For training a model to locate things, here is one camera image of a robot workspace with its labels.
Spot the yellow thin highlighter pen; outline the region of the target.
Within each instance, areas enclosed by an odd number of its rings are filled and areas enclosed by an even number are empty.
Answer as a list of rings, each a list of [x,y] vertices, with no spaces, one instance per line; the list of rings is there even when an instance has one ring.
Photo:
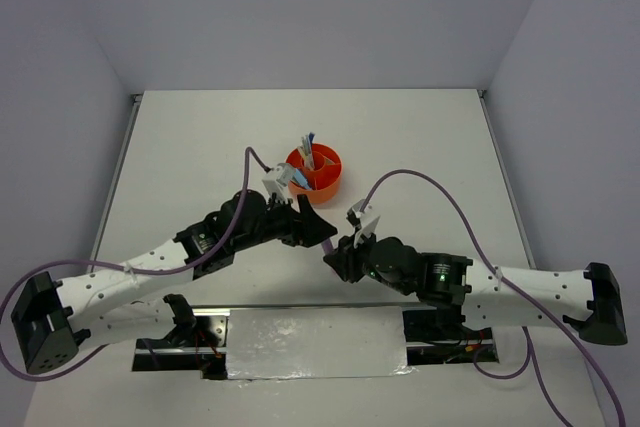
[[[298,153],[299,153],[299,155],[301,157],[302,163],[304,165],[306,165],[306,166],[309,166],[310,165],[310,163],[309,163],[309,154],[308,154],[307,149],[305,148],[305,145],[304,144],[299,145],[297,147],[297,151],[298,151]]]

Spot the blue white pen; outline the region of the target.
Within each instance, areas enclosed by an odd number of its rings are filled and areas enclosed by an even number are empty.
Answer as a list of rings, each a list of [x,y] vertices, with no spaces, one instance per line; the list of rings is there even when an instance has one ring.
[[[304,135],[302,137],[302,146],[304,151],[307,154],[311,154],[312,153],[312,146],[313,146],[313,139],[315,137],[315,134],[313,132],[309,132],[308,134]]]

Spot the pink purple highlighter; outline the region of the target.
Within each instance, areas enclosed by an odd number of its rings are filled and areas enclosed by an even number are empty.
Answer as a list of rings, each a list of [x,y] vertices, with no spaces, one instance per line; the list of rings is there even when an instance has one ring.
[[[330,239],[326,239],[325,241],[323,241],[321,243],[321,247],[325,255],[329,255],[334,251],[334,246]]]

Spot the blue translucent correction tape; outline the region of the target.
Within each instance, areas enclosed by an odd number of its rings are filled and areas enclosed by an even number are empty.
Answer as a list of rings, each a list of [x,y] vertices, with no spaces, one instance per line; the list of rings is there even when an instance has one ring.
[[[296,173],[297,173],[298,175],[299,175],[299,174],[302,174],[302,175],[300,176],[300,177],[301,177],[301,183],[302,183],[302,185],[303,185],[302,189],[305,189],[305,190],[312,190],[312,189],[313,189],[313,187],[312,187],[312,186],[311,186],[311,184],[309,183],[308,179],[304,176],[304,174],[303,174],[300,170],[298,170],[298,169],[296,169],[296,170],[295,170],[294,175],[295,175]]]

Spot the grey purple pen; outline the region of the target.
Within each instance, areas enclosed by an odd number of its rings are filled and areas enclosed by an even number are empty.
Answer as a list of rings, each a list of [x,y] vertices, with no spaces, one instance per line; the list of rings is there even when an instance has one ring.
[[[314,153],[313,152],[311,152],[311,153],[306,155],[306,157],[305,157],[305,166],[309,170],[315,170],[316,169],[315,160],[314,160]]]

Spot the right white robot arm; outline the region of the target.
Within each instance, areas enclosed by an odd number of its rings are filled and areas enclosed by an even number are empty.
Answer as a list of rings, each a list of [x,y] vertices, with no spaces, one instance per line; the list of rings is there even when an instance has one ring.
[[[374,280],[438,310],[436,330],[457,338],[466,329],[557,327],[584,342],[621,346],[628,336],[620,287],[612,269],[538,271],[496,267],[478,259],[420,253],[396,237],[345,236],[324,262],[347,283]]]

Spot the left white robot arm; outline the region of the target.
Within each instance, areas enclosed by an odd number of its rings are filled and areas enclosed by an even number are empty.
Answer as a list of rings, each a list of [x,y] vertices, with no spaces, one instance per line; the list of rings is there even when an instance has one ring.
[[[281,203],[238,192],[162,245],[118,265],[60,280],[48,272],[29,278],[10,315],[24,368],[54,372],[83,348],[128,338],[161,338],[175,346],[215,340],[174,288],[231,265],[236,253],[278,240],[314,247],[336,235],[304,195]]]

